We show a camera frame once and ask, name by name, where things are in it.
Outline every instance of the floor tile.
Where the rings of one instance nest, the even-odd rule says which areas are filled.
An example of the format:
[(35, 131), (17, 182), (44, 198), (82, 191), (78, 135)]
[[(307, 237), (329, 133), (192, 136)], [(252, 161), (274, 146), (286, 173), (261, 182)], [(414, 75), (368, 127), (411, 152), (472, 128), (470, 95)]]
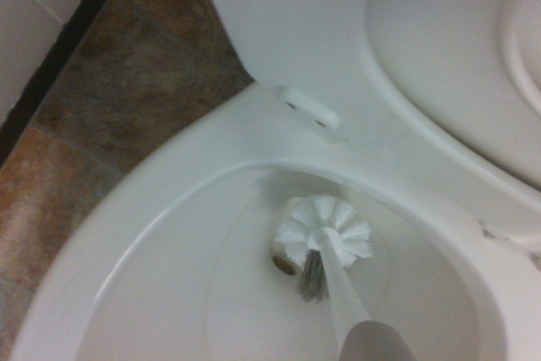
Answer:
[(0, 361), (7, 361), (19, 332), (32, 291), (0, 276)]
[(129, 0), (225, 68), (238, 63), (211, 0)]
[(32, 127), (0, 171), (0, 271), (35, 289), (55, 255), (123, 175)]
[(212, 108), (220, 106), (223, 102), (234, 97), (238, 92), (246, 88), (252, 81), (246, 81), (235, 74), (230, 74), (224, 84), (221, 86), (214, 101)]
[(110, 0), (36, 123), (127, 172), (208, 112), (227, 71)]

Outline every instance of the toilet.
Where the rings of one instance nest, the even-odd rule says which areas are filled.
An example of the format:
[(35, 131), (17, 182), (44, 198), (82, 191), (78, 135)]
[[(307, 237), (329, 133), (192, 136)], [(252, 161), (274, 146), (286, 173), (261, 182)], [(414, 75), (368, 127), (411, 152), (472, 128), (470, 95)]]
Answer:
[(256, 82), (90, 214), (11, 361), (338, 360), (272, 260), (320, 193), (374, 229), (347, 274), (418, 361), (541, 359), (541, 1), (213, 1)]

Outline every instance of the white wall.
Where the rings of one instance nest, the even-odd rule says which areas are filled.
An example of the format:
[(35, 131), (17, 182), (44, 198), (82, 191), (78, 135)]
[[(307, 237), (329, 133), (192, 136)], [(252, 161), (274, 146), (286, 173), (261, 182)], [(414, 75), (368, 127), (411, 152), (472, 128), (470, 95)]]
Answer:
[(0, 0), (0, 124), (80, 0)]

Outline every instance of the white bristles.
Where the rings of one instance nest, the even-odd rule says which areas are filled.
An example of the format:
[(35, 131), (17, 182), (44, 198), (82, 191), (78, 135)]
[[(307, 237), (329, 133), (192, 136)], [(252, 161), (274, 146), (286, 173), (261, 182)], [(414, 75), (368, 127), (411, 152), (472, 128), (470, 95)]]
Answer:
[(279, 226), (276, 241), (285, 245), (287, 256), (303, 267), (310, 248), (310, 234), (319, 227), (332, 227), (342, 238), (342, 251), (338, 254), (344, 266), (351, 265), (357, 257), (372, 257), (369, 243), (370, 226), (354, 220), (357, 210), (349, 203), (317, 194), (298, 202), (286, 220)]

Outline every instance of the gray bristles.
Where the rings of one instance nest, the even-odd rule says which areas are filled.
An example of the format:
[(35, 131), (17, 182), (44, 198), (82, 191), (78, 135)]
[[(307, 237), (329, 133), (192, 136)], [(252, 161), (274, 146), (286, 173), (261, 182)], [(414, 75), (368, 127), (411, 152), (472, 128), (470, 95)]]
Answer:
[(305, 302), (315, 299), (315, 302), (319, 303), (329, 298), (329, 288), (319, 251), (311, 249), (306, 255), (303, 274), (298, 283), (298, 292)]

